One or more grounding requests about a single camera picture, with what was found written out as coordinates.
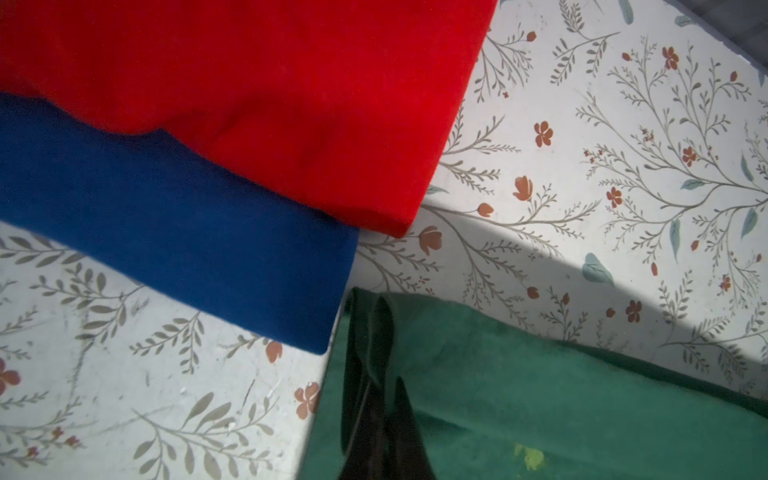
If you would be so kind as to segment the red folded t-shirt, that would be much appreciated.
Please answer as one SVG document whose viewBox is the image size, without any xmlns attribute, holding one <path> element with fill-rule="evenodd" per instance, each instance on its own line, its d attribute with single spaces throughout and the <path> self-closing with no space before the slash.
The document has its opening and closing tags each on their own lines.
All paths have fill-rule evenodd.
<svg viewBox="0 0 768 480">
<path fill-rule="evenodd" d="M 493 1 L 5 1 L 1 88 L 164 130 L 349 225 L 415 220 Z"/>
</svg>

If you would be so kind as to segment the green t-shirt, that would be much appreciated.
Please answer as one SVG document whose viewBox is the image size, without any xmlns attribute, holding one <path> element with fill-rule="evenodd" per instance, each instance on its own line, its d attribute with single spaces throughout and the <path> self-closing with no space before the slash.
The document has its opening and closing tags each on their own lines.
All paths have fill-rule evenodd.
<svg viewBox="0 0 768 480">
<path fill-rule="evenodd" d="M 404 381 L 436 479 L 763 479 L 767 405 L 415 294 L 347 296 L 299 470 L 338 479 L 368 383 Z"/>
</svg>

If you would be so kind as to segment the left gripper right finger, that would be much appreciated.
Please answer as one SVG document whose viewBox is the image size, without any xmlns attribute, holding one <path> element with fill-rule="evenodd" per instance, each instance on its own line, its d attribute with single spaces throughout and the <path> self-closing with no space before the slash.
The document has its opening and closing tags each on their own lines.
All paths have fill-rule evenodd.
<svg viewBox="0 0 768 480">
<path fill-rule="evenodd" d="M 395 480 L 435 480 L 418 422 L 411 407 L 404 381 L 395 384 L 394 403 L 386 430 L 389 447 L 388 474 Z"/>
</svg>

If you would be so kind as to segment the blue folded t-shirt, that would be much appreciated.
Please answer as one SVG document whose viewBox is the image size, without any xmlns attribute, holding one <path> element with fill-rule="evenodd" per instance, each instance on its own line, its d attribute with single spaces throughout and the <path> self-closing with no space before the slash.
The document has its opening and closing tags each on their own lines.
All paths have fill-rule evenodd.
<svg viewBox="0 0 768 480">
<path fill-rule="evenodd" d="M 1 218 L 254 333 L 325 352 L 358 232 L 191 152 L 1 98 Z"/>
</svg>

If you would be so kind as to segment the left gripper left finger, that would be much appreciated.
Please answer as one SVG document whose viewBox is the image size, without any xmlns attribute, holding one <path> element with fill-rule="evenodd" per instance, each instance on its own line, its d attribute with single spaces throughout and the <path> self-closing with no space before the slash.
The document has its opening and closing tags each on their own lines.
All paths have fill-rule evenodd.
<svg viewBox="0 0 768 480">
<path fill-rule="evenodd" d="M 375 384 L 365 387 L 339 480 L 384 478 L 384 404 Z"/>
</svg>

